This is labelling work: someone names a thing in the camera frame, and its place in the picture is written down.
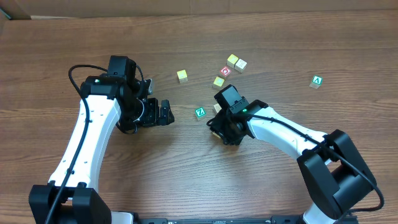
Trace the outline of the white red-sided block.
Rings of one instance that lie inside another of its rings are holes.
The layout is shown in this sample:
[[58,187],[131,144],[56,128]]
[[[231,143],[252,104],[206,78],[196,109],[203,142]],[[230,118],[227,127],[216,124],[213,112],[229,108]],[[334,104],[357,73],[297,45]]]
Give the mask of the white red-sided block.
[[213,111],[215,114],[218,114],[221,111],[221,106],[218,103],[213,105]]

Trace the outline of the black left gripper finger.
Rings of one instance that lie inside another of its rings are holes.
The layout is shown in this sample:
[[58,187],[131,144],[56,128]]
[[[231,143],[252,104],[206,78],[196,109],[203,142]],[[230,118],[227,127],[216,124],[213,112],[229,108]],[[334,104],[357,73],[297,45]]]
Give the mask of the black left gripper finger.
[[159,125],[166,126],[169,123],[169,107],[162,106],[159,108]]
[[160,107],[160,124],[171,124],[175,121],[169,100],[162,100]]

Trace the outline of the red letter block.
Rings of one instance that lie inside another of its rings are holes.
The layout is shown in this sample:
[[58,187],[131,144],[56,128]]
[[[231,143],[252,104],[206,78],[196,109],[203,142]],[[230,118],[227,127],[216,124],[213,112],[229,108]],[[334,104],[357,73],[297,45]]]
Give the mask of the red letter block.
[[221,78],[227,79],[229,77],[229,75],[231,74],[231,69],[228,66],[224,66],[221,70],[220,70],[220,74],[219,76]]

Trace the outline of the green V block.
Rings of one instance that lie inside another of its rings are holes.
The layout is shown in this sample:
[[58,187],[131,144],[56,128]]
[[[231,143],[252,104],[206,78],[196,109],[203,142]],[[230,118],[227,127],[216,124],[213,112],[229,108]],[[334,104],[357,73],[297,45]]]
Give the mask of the green V block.
[[318,89],[321,87],[323,83],[323,78],[317,75],[314,75],[311,83],[309,84],[309,87],[314,88],[314,89]]

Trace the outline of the white outline block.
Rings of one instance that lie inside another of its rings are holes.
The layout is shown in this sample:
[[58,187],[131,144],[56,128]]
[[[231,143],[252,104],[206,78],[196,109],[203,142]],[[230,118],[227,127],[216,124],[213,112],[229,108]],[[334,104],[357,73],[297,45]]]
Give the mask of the white outline block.
[[221,137],[220,137],[218,134],[216,134],[216,133],[214,133],[214,132],[212,132],[212,134],[213,134],[215,137],[217,137],[217,138],[220,138],[220,139],[221,139]]

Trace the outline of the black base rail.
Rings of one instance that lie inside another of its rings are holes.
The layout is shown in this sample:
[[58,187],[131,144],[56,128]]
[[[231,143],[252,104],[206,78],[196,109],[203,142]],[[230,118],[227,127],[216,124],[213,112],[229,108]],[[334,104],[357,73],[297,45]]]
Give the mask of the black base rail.
[[301,215],[274,215],[270,218],[234,218],[234,219],[167,219],[167,218],[138,218],[133,224],[302,224]]

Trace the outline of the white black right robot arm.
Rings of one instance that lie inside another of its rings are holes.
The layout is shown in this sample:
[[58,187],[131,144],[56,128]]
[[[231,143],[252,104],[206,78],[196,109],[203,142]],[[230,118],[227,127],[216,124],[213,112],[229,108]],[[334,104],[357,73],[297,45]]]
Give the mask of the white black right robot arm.
[[305,128],[279,115],[267,103],[249,103],[233,85],[215,95],[221,109],[209,120],[210,130],[225,145],[237,146],[245,136],[275,146],[297,161],[311,207],[295,223],[338,223],[377,182],[351,138],[337,129],[330,134]]

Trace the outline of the white block top right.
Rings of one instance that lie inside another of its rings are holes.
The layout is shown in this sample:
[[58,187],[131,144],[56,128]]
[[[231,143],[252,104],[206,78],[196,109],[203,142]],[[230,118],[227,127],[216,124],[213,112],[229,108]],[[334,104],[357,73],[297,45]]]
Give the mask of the white block top right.
[[237,70],[239,73],[243,73],[243,71],[245,70],[246,66],[247,66],[247,62],[240,58],[235,63],[234,69]]

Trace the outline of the yellow block top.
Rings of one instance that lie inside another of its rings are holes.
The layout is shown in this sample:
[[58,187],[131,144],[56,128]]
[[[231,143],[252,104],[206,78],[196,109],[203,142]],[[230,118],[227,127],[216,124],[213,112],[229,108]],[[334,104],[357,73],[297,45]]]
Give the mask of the yellow block top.
[[227,58],[227,66],[234,68],[236,62],[239,60],[239,58],[237,56],[235,56],[234,54],[231,54],[228,58]]

